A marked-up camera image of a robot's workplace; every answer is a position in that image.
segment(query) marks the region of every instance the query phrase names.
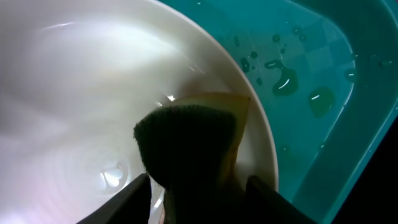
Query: teal sink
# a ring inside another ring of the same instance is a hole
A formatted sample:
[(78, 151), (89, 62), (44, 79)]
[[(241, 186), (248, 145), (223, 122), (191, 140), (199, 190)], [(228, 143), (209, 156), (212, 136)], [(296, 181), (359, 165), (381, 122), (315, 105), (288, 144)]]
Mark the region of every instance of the teal sink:
[(398, 2), (162, 2), (241, 66), (271, 124), (279, 193), (330, 223), (398, 115)]

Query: plate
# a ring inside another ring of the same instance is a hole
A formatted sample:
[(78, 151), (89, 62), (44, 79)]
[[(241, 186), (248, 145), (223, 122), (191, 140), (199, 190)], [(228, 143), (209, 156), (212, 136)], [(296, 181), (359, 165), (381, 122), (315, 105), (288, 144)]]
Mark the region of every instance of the plate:
[[(278, 188), (252, 86), (202, 28), (157, 1), (0, 2), (0, 223), (76, 223), (145, 172), (132, 129), (176, 98), (251, 97), (236, 172)], [(162, 189), (152, 184), (151, 222)]]

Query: water droplet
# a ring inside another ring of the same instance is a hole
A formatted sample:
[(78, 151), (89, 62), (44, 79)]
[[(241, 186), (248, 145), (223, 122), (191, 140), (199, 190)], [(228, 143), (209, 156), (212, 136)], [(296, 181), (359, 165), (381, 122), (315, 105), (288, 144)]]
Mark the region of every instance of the water droplet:
[(355, 82), (356, 79), (356, 70), (355, 68), (349, 68), (344, 72), (344, 76), (349, 82)]
[(392, 65), (392, 61), (384, 60), (384, 61), (380, 62), (380, 66), (382, 66), (382, 67), (386, 67), (389, 65)]
[(314, 117), (321, 118), (335, 104), (335, 96), (331, 89), (322, 86), (312, 91), (308, 96), (308, 103), (310, 104)]
[(301, 42), (305, 42), (307, 40), (307, 35), (300, 34), (298, 38), (300, 39)]
[(280, 35), (275, 34), (272, 36), (273, 43), (278, 43), (280, 41)]
[(246, 58), (241, 59), (241, 65), (242, 65), (242, 70), (244, 73), (247, 73), (250, 71), (250, 63)]
[(252, 51), (251, 54), (250, 54), (250, 56), (251, 56), (252, 58), (257, 58), (259, 55), (257, 54), (257, 52)]
[(296, 92), (299, 88), (297, 73), (293, 69), (286, 68), (280, 60), (273, 60), (264, 65), (268, 69), (279, 68), (281, 76), (279, 81), (272, 87), (272, 92), (277, 96), (287, 96)]
[(301, 27), (299, 27), (299, 26), (293, 26), (293, 34), (294, 34), (294, 35), (299, 35), (299, 34), (301, 34)]
[(262, 80), (261, 80), (261, 78), (258, 78), (258, 79), (256, 80), (256, 82), (257, 82), (257, 85), (262, 86)]
[(283, 145), (282, 147), (280, 147), (279, 151), (281, 151), (283, 153), (289, 153), (290, 147), (288, 147), (287, 145)]
[(235, 36), (234, 41), (235, 41), (235, 45), (236, 45), (237, 47), (239, 47), (240, 43), (239, 43), (238, 37)]

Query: black object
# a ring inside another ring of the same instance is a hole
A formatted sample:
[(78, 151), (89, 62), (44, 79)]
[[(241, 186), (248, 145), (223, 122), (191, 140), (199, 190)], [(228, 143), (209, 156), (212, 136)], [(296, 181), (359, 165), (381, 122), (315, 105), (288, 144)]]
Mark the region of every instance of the black object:
[[(147, 174), (141, 174), (79, 224), (146, 224), (149, 212), (150, 180)], [(244, 221), (239, 223), (314, 223), (256, 176), (250, 177), (246, 184), (244, 212)], [(196, 223), (194, 217), (190, 223)]]
[(341, 206), (333, 223), (397, 222), (398, 118)]
[(141, 174), (78, 224), (148, 223), (150, 198), (149, 175)]
[(315, 223), (256, 176), (246, 184), (246, 223)]

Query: tile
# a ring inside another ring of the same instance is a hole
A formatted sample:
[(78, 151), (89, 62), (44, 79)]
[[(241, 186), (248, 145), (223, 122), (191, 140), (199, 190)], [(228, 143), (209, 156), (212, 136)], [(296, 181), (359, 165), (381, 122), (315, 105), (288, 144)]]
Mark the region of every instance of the tile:
[(351, 51), (345, 39), (336, 40), (330, 43), (329, 49), (335, 65), (341, 65), (352, 61)]
[(328, 43), (344, 38), (343, 33), (334, 23), (332, 23), (332, 21), (325, 19), (322, 21), (322, 25), (323, 29), (325, 30), (325, 35)]
[(329, 51), (329, 46), (321, 47), (309, 52), (306, 56), (312, 73), (316, 73), (333, 66), (333, 59)]
[(278, 47), (280, 49), (285, 49), (285, 53), (281, 54), (283, 60), (289, 60), (305, 53), (303, 44), (299, 38), (292, 33), (282, 35)]
[(302, 34), (307, 37), (306, 40), (303, 41), (306, 52), (311, 52), (328, 44), (321, 21), (307, 27), (302, 27)]
[(310, 26), (321, 20), (321, 17), (318, 14), (300, 6), (292, 8), (292, 15), (296, 20), (296, 25), (301, 27)]
[(292, 59), (286, 60), (284, 65), (287, 68), (294, 69), (297, 73), (298, 80), (306, 80), (311, 77), (310, 67), (305, 54), (298, 55)]

